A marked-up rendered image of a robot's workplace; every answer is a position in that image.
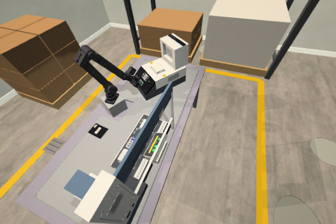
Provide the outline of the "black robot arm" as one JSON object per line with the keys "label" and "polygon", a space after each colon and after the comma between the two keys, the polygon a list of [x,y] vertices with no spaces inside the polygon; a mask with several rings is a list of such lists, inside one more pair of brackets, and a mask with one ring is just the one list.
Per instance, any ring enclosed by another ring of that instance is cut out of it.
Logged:
{"label": "black robot arm", "polygon": [[[106,60],[104,57],[99,55],[97,52],[95,52],[93,49],[91,49],[87,45],[83,45],[78,50],[78,53],[76,54],[74,61],[82,68],[86,70],[92,77],[94,77],[105,89],[106,93],[106,100],[105,103],[108,104],[114,104],[117,100],[119,93],[117,93],[118,89],[114,84],[112,84],[110,81],[105,79],[103,75],[96,70],[96,68],[89,63],[90,60],[94,60],[96,63],[100,64],[102,67],[106,68],[108,71],[111,71],[113,74],[117,75],[122,80],[127,80],[133,86],[140,87],[140,83],[138,83],[138,78],[134,76],[134,73],[136,72],[136,69],[133,67],[129,67],[126,72],[123,72],[116,66],[114,66],[112,63],[110,63],[108,60]],[[133,79],[132,79],[133,75]],[[132,81],[131,81],[132,80]]]}

